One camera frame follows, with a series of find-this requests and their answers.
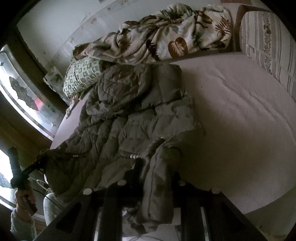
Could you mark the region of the grey sleeve left forearm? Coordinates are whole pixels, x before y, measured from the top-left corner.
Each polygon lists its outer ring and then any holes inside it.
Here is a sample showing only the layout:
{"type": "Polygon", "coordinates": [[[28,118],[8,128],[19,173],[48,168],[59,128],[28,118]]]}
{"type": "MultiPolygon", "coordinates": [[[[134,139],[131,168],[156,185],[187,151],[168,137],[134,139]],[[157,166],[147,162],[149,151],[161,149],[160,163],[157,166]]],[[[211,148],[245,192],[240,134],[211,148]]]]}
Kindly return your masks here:
{"type": "Polygon", "coordinates": [[[24,221],[14,208],[11,213],[11,233],[17,240],[34,240],[37,237],[34,219],[29,215],[29,220],[24,221]]]}

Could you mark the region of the person left hand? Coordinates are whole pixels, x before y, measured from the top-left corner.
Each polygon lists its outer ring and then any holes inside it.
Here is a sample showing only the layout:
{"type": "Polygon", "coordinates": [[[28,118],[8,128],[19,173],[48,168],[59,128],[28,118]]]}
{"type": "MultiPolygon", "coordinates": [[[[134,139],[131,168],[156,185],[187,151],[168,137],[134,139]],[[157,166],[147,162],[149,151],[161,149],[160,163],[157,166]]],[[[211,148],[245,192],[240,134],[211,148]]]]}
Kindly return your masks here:
{"type": "Polygon", "coordinates": [[[36,197],[30,182],[24,189],[16,190],[15,200],[17,208],[21,210],[31,211],[33,206],[36,207],[36,197]]]}

